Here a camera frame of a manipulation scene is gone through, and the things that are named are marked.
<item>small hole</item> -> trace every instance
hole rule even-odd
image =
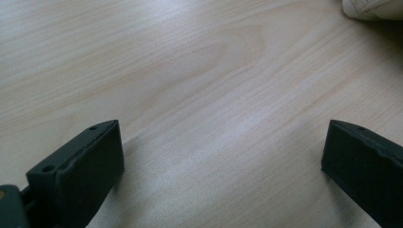
[[[43,168],[42,171],[43,171],[44,173],[48,173],[48,172],[52,171],[53,169],[54,169],[54,166],[53,166],[53,165],[48,165],[48,166],[46,166],[45,168]]]
[[[6,196],[6,192],[3,190],[0,190],[0,199],[4,198]]]

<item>wooden table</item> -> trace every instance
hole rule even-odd
[[[331,119],[403,144],[403,30],[340,5],[1,1],[0,184],[118,119],[88,227],[378,227],[320,159]]]

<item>white fabric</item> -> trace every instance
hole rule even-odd
[[[403,0],[343,0],[343,9],[360,20],[403,20]]]

